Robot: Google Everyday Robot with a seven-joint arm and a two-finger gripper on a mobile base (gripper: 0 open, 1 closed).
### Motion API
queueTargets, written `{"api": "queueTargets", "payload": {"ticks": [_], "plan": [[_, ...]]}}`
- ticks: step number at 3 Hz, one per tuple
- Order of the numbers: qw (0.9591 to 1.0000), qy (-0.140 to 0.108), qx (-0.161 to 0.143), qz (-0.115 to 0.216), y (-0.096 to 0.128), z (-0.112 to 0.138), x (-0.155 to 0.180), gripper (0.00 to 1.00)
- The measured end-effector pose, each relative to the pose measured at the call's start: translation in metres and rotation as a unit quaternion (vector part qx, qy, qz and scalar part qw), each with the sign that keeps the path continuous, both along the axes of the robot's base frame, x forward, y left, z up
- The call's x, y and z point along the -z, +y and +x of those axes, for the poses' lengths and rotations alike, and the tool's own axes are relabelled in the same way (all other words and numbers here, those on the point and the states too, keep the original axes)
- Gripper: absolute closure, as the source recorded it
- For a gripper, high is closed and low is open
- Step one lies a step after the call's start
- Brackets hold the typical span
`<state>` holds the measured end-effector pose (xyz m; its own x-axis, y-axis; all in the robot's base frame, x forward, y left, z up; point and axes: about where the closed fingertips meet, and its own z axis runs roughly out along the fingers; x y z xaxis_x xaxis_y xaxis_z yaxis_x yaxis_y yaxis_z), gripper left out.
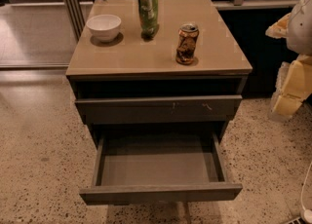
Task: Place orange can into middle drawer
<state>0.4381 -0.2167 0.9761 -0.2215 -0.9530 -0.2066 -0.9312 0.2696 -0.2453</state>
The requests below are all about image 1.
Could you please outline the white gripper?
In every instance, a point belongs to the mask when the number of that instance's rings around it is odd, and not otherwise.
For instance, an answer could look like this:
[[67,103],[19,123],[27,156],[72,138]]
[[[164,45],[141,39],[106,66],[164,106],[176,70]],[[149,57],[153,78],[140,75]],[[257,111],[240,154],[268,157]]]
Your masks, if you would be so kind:
[[[287,37],[291,14],[286,14],[265,31],[265,35],[280,39]],[[283,62],[276,80],[276,92],[271,99],[271,113],[291,117],[312,94],[312,56],[298,56],[291,63]]]

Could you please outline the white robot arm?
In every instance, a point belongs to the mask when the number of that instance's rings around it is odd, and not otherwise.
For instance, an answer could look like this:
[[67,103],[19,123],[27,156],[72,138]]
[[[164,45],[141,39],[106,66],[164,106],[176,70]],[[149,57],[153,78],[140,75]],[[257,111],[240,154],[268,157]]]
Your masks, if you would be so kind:
[[292,11],[269,26],[265,34],[285,38],[287,48],[298,54],[279,68],[269,116],[286,121],[312,94],[312,0],[299,0]]

